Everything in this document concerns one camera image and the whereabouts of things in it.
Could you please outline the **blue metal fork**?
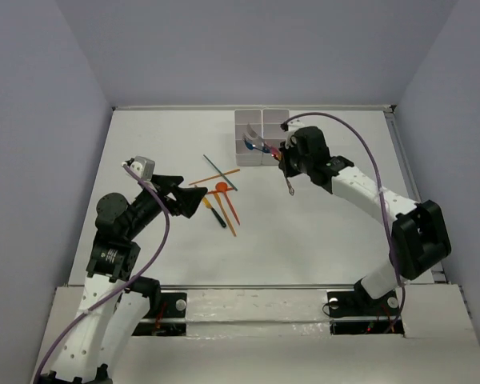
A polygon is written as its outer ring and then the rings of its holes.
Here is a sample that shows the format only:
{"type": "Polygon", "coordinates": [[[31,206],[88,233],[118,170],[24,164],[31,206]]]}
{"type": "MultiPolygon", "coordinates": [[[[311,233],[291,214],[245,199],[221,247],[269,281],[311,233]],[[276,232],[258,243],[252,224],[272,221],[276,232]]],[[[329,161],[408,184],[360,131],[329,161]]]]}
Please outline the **blue metal fork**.
{"type": "Polygon", "coordinates": [[[260,151],[260,152],[263,152],[265,153],[266,152],[266,148],[264,146],[256,146],[255,144],[253,144],[249,139],[247,138],[244,138],[243,139],[243,142],[246,146],[246,148],[248,150],[257,150],[257,151],[260,151]]]}

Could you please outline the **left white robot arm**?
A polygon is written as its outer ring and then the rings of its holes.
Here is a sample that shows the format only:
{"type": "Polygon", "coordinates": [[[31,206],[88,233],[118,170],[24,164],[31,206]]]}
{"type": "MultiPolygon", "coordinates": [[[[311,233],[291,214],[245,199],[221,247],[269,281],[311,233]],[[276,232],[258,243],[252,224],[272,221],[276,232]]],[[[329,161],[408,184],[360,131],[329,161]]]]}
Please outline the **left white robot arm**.
{"type": "Polygon", "coordinates": [[[191,218],[208,190],[182,188],[181,176],[136,180],[142,190],[132,202],[119,193],[98,201],[77,313],[40,362],[36,383],[111,383],[141,319],[163,311],[159,281],[133,272],[140,254],[135,238],[159,214],[191,218]]]}

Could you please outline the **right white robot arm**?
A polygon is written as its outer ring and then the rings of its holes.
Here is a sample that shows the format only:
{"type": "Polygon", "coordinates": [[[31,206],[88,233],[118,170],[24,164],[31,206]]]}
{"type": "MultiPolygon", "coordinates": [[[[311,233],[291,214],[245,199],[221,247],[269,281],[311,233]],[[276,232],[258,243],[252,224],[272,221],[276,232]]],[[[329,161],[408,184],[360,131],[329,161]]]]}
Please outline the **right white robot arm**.
{"type": "Polygon", "coordinates": [[[333,156],[316,126],[300,128],[281,143],[278,167],[286,178],[305,174],[328,193],[353,204],[377,222],[389,237],[386,262],[358,280],[342,307],[369,314],[400,283],[415,280],[451,253],[440,206],[416,202],[371,179],[343,156],[333,156]]]}

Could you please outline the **right white divided container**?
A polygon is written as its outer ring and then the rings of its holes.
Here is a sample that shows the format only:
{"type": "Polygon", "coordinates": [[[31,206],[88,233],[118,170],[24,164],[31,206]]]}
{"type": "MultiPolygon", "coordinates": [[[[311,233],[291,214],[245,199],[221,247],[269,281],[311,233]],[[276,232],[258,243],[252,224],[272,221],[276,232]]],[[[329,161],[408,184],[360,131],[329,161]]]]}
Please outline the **right white divided container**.
{"type": "Polygon", "coordinates": [[[262,111],[262,138],[270,146],[278,149],[280,143],[286,140],[286,132],[280,125],[288,119],[288,109],[264,109],[262,111]]]}

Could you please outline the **white divided container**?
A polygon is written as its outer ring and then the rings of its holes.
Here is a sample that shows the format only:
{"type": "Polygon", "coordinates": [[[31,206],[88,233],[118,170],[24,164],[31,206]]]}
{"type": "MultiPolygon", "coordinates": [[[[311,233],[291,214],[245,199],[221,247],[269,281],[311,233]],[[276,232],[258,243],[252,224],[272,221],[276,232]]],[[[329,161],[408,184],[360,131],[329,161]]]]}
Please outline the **white divided container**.
{"type": "Polygon", "coordinates": [[[280,143],[286,140],[286,132],[280,125],[288,119],[288,109],[264,109],[262,111],[262,138],[270,146],[278,149],[280,143]]]}
{"type": "Polygon", "coordinates": [[[262,152],[248,150],[243,142],[249,139],[256,146],[256,137],[262,136],[262,111],[260,109],[236,110],[234,112],[234,143],[238,166],[260,166],[262,152]]]}

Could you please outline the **orange chopstick lower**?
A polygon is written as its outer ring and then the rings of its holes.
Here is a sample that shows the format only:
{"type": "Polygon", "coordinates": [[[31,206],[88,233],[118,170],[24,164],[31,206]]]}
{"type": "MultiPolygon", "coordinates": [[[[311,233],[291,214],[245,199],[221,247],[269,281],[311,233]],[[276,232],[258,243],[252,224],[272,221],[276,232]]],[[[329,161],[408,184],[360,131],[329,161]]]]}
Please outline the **orange chopstick lower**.
{"type": "Polygon", "coordinates": [[[230,218],[228,217],[228,215],[226,213],[226,209],[225,209],[224,205],[223,205],[223,210],[221,210],[221,207],[220,207],[219,204],[217,204],[217,201],[215,200],[215,197],[213,195],[208,194],[208,192],[211,192],[211,191],[212,190],[208,190],[207,193],[206,193],[206,196],[204,198],[207,198],[209,200],[209,202],[211,203],[213,208],[216,209],[216,211],[220,214],[222,219],[227,224],[227,228],[223,228],[223,229],[228,229],[234,237],[237,237],[237,233],[235,231],[235,228],[234,228],[230,218]]]}

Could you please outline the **orange chopstick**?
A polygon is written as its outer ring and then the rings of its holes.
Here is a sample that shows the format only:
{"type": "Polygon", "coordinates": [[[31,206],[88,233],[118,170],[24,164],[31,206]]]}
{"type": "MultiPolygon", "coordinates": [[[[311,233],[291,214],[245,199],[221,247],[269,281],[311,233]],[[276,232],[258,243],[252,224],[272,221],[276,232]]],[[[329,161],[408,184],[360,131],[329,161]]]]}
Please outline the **orange chopstick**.
{"type": "MultiPolygon", "coordinates": [[[[224,173],[226,175],[230,175],[230,174],[235,174],[235,173],[239,172],[240,170],[241,170],[240,168],[237,168],[237,169],[229,170],[229,171],[224,172],[224,173]]],[[[189,186],[197,185],[197,184],[203,183],[203,182],[208,182],[210,180],[214,180],[214,179],[217,179],[217,178],[222,178],[222,177],[219,174],[216,174],[216,175],[208,177],[208,178],[200,179],[200,180],[197,180],[195,182],[190,182],[189,186]]]]}
{"type": "Polygon", "coordinates": [[[224,205],[223,205],[223,210],[221,210],[221,207],[220,207],[219,204],[217,204],[217,201],[215,200],[215,197],[213,195],[208,194],[208,192],[211,192],[211,191],[212,190],[208,190],[207,193],[206,193],[206,196],[204,198],[207,198],[209,200],[209,202],[211,203],[213,208],[216,209],[216,211],[220,214],[222,219],[227,224],[227,228],[223,228],[223,229],[228,229],[234,237],[237,237],[237,233],[235,231],[235,228],[234,228],[230,218],[228,217],[228,215],[226,213],[226,209],[225,209],[224,205]]]}

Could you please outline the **orange plastic spoon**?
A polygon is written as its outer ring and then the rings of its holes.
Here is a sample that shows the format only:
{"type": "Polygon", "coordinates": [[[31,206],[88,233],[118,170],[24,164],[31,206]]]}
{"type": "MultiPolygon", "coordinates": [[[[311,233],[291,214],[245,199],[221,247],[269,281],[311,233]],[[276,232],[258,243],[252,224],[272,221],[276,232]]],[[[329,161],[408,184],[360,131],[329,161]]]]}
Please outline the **orange plastic spoon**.
{"type": "Polygon", "coordinates": [[[213,195],[215,197],[215,200],[217,201],[217,204],[220,205],[221,210],[223,210],[223,204],[222,204],[222,198],[223,198],[226,204],[228,205],[234,220],[239,225],[240,220],[239,220],[238,214],[234,208],[232,201],[230,200],[230,197],[228,196],[228,193],[232,191],[232,189],[233,188],[229,187],[225,182],[218,182],[215,185],[215,189],[212,190],[211,192],[208,192],[208,194],[213,195]]]}

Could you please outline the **left white divided container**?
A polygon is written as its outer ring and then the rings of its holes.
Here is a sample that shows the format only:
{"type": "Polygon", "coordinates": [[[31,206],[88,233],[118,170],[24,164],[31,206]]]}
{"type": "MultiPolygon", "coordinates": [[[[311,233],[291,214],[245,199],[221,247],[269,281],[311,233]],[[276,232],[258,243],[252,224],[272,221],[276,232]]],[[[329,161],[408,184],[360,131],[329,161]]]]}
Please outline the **left white divided container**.
{"type": "Polygon", "coordinates": [[[260,109],[236,110],[234,112],[234,143],[238,166],[260,166],[262,152],[248,150],[243,142],[249,139],[256,146],[256,137],[262,136],[262,111],[260,109]]]}

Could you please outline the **teal chopstick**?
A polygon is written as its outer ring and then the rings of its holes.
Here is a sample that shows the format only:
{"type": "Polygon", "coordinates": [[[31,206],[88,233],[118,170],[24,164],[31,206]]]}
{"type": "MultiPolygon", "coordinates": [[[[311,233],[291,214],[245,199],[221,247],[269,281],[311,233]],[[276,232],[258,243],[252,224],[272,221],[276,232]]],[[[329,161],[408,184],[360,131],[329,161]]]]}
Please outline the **teal chopstick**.
{"type": "Polygon", "coordinates": [[[229,184],[229,186],[235,190],[235,191],[238,191],[238,188],[236,187],[235,184],[232,183],[231,180],[228,179],[227,175],[222,172],[211,160],[208,156],[206,156],[205,154],[203,154],[203,157],[204,159],[218,172],[218,174],[229,184]]]}

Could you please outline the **orange chopstick upper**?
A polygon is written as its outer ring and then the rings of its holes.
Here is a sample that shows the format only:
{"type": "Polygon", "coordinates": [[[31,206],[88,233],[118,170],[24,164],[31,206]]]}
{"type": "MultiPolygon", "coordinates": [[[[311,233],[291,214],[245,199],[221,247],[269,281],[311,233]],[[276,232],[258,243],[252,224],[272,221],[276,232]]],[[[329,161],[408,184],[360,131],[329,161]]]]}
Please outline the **orange chopstick upper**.
{"type": "MultiPolygon", "coordinates": [[[[239,172],[240,170],[241,170],[240,168],[237,168],[237,169],[229,170],[229,171],[224,172],[224,173],[226,175],[230,175],[230,174],[235,174],[235,173],[239,172]]],[[[203,182],[208,182],[210,180],[214,180],[214,179],[217,179],[217,178],[222,178],[222,177],[219,174],[216,174],[216,175],[208,177],[208,178],[200,179],[200,180],[197,180],[195,182],[190,182],[189,186],[197,185],[197,184],[203,183],[203,182]]]]}

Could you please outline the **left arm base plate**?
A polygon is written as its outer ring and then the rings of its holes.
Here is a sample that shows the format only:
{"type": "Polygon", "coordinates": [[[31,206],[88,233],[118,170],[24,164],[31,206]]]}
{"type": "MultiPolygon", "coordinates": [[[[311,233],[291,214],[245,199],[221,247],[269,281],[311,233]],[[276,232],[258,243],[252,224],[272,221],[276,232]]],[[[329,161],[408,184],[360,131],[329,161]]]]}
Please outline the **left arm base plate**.
{"type": "Polygon", "coordinates": [[[150,310],[135,327],[134,337],[186,335],[187,292],[163,291],[156,310],[150,310]]]}

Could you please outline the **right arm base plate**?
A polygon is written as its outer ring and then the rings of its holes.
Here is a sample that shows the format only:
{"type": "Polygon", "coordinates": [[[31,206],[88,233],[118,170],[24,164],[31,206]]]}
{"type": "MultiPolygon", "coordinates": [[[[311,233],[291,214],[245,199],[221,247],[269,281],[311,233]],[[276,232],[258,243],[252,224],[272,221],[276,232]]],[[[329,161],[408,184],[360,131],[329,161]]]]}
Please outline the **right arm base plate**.
{"type": "Polygon", "coordinates": [[[333,290],[327,293],[322,312],[330,320],[332,335],[404,335],[395,291],[368,306],[356,304],[353,296],[353,291],[333,290]]]}

